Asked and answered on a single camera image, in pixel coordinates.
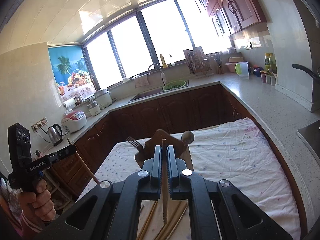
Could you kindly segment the person's left hand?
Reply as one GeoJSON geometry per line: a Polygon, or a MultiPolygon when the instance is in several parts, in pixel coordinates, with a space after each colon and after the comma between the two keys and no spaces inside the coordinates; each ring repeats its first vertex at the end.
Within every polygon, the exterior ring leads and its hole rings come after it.
{"type": "Polygon", "coordinates": [[[44,179],[36,185],[36,193],[23,191],[19,193],[18,200],[23,214],[34,224],[50,222],[55,218],[56,211],[44,179]]]}

